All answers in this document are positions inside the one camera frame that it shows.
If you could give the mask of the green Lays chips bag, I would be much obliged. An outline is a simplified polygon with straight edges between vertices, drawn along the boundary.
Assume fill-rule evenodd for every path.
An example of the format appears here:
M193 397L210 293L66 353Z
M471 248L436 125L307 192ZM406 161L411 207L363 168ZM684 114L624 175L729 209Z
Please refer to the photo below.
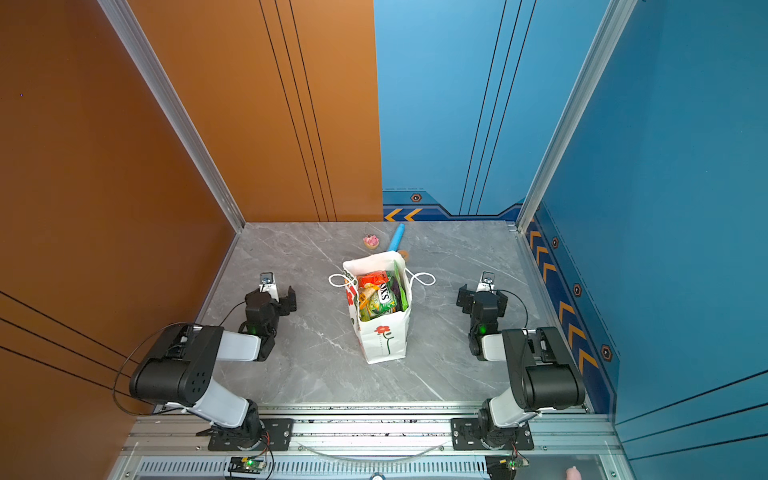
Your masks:
M408 298L406 288L402 281L402 275L397 269L389 271L388 275L397 311L404 312L408 309Z

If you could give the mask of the green Fox's tea candy bag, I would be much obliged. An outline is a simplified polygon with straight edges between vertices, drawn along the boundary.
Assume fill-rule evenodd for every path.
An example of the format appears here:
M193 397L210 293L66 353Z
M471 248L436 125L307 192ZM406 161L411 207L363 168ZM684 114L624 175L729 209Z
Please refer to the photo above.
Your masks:
M398 309L392 281L382 284L367 284L360 295L360 320L368 322Z

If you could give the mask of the white floral paper bag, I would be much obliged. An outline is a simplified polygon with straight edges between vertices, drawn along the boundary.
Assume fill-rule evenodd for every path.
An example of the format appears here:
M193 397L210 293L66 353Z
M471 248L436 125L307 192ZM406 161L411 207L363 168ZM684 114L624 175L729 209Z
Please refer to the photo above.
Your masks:
M408 309L383 315L377 319L362 322L360 320L360 295L357 277L378 270L387 272L397 269L407 291ZM328 282L335 288L345 291L349 316L353 331L357 336L367 363L376 364L403 359L407 352L407 336L413 310L412 288L414 283L425 287L436 283L434 275L428 272L414 273L406 266L405 258L396 251L386 251L365 258L349 260L343 263L340 273L328 277Z

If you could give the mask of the red foil snack packet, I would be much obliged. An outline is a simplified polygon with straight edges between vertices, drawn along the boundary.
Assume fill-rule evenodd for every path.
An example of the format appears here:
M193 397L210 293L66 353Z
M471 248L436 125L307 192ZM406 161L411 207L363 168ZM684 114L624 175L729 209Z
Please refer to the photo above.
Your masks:
M365 290L367 288L379 289L382 285L389 282L389 275L386 270L378 270L357 277L358 286Z

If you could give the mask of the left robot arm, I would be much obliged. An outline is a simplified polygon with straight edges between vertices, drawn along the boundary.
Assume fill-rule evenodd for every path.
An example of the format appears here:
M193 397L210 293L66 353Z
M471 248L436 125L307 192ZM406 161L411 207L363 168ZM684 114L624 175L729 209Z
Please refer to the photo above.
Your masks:
M159 334L132 374L129 391L138 400L185 410L209 423L197 433L211 451L286 451L292 419L262 419L257 403L213 378L219 362L264 362L276 344L279 320L297 310L296 292L283 296L273 283L245 298L246 320L237 331L184 323Z

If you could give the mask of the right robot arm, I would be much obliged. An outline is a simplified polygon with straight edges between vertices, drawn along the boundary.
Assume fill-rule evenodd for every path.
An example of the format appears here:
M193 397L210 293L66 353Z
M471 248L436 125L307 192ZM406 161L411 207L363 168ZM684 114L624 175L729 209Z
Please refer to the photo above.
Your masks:
M485 400L474 418L451 421L453 448L458 451L531 451L531 420L545 410L585 402L582 374L558 328L499 327L512 295L489 283L458 290L456 305L470 319L471 354L480 361L505 364L509 380L507 389Z

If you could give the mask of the blue toy microphone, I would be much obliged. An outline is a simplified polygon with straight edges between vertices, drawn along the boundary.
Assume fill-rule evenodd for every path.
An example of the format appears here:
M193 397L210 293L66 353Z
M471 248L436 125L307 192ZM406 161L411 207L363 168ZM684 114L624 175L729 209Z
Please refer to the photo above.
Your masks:
M397 251L398 250L398 248L399 248L399 246L401 244L402 238L404 236L405 227L406 227L406 225L404 223L401 223L401 224L399 224L397 226L397 228L396 228L396 230L395 230L395 232L394 232L394 234L393 234L393 236L392 236L392 238L390 240L390 243L389 243L389 245L387 247L388 251Z

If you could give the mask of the pink toy cupcake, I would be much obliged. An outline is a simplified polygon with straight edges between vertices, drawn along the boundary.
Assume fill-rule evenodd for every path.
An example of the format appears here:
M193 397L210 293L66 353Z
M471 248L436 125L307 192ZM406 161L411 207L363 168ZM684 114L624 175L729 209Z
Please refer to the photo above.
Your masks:
M376 235L370 234L363 238L363 243L368 249L375 250L379 247L380 240Z

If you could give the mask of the green circuit board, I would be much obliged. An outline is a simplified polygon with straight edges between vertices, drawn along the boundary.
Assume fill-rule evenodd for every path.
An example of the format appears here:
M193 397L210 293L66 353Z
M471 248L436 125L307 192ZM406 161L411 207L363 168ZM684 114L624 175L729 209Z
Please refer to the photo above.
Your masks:
M260 475L265 473L267 468L268 463L259 457L231 457L227 467L227 474L229 477Z
M486 471L490 480L515 480L518 472L530 465L524 457L486 456Z

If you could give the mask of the pink object bottom right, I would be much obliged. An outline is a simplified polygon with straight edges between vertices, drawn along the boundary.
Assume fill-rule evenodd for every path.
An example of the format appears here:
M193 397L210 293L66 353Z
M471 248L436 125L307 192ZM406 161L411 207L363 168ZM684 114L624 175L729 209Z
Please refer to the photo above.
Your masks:
M581 475L581 472L578 470L578 468L573 466L566 470L565 479L566 480L582 480L582 475Z

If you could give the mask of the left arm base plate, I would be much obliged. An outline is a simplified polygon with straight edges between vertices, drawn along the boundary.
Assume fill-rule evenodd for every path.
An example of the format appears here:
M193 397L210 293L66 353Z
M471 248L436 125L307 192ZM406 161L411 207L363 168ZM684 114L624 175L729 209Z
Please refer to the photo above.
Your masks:
M290 447L293 428L292 418L260 419L237 429L213 427L207 448L214 452L285 452Z

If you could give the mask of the aluminium front rail frame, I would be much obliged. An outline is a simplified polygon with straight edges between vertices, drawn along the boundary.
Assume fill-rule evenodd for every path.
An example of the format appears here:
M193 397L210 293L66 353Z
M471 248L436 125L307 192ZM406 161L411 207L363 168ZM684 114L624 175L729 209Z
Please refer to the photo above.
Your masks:
M205 422L173 413L135 422L111 471L114 479L489 479L486 456L524 457L516 479L629 479L632 470L609 419L582 408L546 410L530 421L532 451L453 449L450 420L474 418L472 402L266 405L262 419L292 418L285 452L214 452ZM229 477L231 457L254 456L260 475Z

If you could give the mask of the left aluminium corner post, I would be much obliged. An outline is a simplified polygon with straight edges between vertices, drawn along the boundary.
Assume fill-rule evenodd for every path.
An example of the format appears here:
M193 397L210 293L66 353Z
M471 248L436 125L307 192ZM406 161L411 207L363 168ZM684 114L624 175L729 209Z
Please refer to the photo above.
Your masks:
M241 233L245 218L131 6L124 0L99 0L98 4L226 219Z

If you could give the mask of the aluminium corner post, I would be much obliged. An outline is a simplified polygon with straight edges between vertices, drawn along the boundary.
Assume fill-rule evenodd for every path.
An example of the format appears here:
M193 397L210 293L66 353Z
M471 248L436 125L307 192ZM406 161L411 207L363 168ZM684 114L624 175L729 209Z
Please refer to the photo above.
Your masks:
M515 221L519 234L524 234L532 222L636 5L637 0L608 3Z
M131 6L124 0L99 0L98 4L226 219L241 233L245 218Z

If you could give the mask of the right aluminium corner post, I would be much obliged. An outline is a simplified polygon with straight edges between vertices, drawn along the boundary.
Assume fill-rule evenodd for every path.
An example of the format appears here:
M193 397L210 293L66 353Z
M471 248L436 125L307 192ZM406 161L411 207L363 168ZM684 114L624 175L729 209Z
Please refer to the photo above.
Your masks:
M636 5L637 0L608 3L515 221L519 234L524 234L532 222Z

